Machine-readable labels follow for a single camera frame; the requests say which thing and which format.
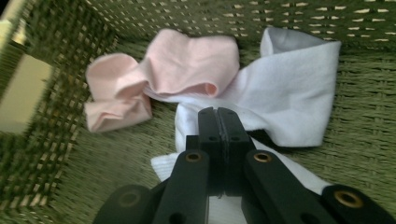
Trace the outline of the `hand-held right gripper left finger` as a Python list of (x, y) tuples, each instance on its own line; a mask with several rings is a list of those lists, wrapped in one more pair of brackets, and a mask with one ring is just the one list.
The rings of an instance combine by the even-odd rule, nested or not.
[(209, 156), (208, 193), (220, 196), (223, 192), (223, 158), (219, 123), (213, 107), (198, 112), (198, 134), (187, 136), (186, 149), (202, 150)]

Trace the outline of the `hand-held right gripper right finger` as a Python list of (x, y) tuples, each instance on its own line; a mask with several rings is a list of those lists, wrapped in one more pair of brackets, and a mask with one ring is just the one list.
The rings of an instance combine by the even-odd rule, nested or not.
[(223, 141), (224, 192), (227, 196), (242, 196), (245, 187), (244, 162), (255, 146), (238, 115), (228, 108), (218, 109)]

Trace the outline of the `white sock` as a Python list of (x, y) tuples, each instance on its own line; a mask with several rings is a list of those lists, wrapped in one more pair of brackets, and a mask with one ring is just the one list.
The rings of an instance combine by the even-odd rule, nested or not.
[[(253, 143), (257, 149), (268, 150), (276, 154), (303, 186), (312, 190), (314, 193), (320, 194), (325, 187), (330, 186), (329, 182), (322, 180), (302, 165), (288, 159), (274, 149), (265, 146), (257, 140), (253, 140)], [(171, 153), (169, 155), (155, 157), (151, 160), (151, 166), (161, 181), (164, 181), (171, 175), (178, 155), (179, 153)], [(241, 203), (241, 197), (210, 197), (208, 224), (248, 224), (243, 215)]]
[(340, 48), (339, 41), (267, 28), (261, 57), (240, 70), (221, 95), (178, 104), (177, 150), (185, 150), (186, 137), (198, 133), (197, 113), (209, 106), (231, 109), (246, 130), (265, 131), (280, 147), (319, 146), (332, 111)]

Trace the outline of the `green woven basket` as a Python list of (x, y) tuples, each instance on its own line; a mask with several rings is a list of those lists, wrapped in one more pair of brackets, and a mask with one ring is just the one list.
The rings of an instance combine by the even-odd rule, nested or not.
[(150, 161), (175, 148), (176, 108), (158, 102), (147, 122), (88, 132), (84, 73), (96, 57), (141, 58), (174, 28), (231, 35), (248, 64), (269, 26), (342, 44), (324, 142), (287, 155), (396, 217), (396, 0), (21, 0), (10, 23), (0, 31), (0, 100), (24, 56), (49, 71), (27, 128), (0, 131), (0, 224), (92, 224), (115, 189), (158, 183)]

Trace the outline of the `pink sock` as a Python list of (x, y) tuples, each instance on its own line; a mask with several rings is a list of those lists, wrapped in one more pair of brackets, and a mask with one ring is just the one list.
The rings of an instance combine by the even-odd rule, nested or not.
[(92, 102), (84, 105), (87, 128), (102, 133), (129, 127), (152, 118), (143, 77), (132, 78), (138, 62), (123, 53), (97, 58), (86, 71)]
[(188, 37), (163, 29), (149, 44), (139, 67), (157, 94), (216, 97), (239, 70), (238, 47), (235, 39), (226, 35)]

